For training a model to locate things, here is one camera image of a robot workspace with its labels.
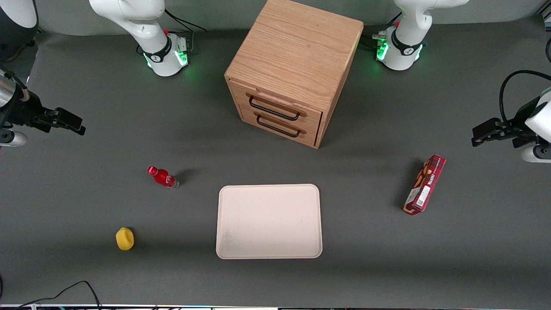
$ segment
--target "gray wall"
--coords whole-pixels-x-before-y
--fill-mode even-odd
[[[392,0],[296,0],[313,7],[362,20],[387,23],[398,12]],[[207,29],[248,29],[265,0],[166,0],[173,14]],[[433,10],[437,24],[508,22],[532,15],[545,0],[471,0],[465,6]],[[40,25],[47,31],[72,35],[122,34],[111,21],[97,16],[87,0],[36,0]],[[163,28],[181,29],[166,14]]]

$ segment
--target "drawer handle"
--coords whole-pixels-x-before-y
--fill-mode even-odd
[[[286,136],[289,136],[289,137],[291,137],[291,138],[296,138],[296,137],[298,137],[299,134],[300,134],[300,130],[297,130],[296,133],[288,133],[288,132],[286,132],[286,131],[284,131],[284,130],[281,130],[281,129],[277,128],[277,127],[274,127],[274,126],[272,126],[272,125],[268,125],[268,124],[266,124],[266,123],[261,122],[261,121],[260,121],[260,118],[261,118],[261,116],[260,116],[260,114],[258,114],[258,115],[256,116],[256,122],[257,122],[259,125],[264,126],[264,127],[267,127],[267,128],[269,128],[269,129],[274,130],[274,131],[277,131],[277,132],[279,132],[279,133],[282,133],[282,134],[284,134],[284,135],[286,135]]]
[[[252,103],[252,100],[254,99],[254,97],[252,95],[249,96],[249,104],[251,105],[251,107],[253,108],[256,108],[258,110],[262,110],[264,112],[267,112],[267,113],[270,113],[270,114],[273,114],[275,116],[279,116],[281,118],[284,118],[286,120],[290,120],[290,121],[296,121],[297,119],[299,119],[299,116],[300,116],[300,112],[297,112],[296,115],[294,117],[291,117],[291,116],[287,116],[285,114],[281,114],[279,112],[276,112],[276,111],[273,111],[273,110],[270,110],[270,109],[267,109],[263,106],[259,106],[258,104],[254,104]]]

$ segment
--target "plastic bottle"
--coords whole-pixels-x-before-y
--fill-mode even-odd
[[[155,182],[166,188],[177,189],[178,186],[180,186],[180,181],[178,181],[175,176],[168,173],[165,169],[157,169],[154,166],[150,166],[147,169],[147,173],[153,176]]]

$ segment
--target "sponge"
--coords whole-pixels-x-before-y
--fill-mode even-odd
[[[122,227],[115,235],[117,246],[123,251],[128,251],[134,246],[134,234],[127,227]]]

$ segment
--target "wooden drawer cabinet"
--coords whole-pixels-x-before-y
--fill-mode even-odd
[[[242,121],[319,148],[363,23],[268,0],[225,79]]]

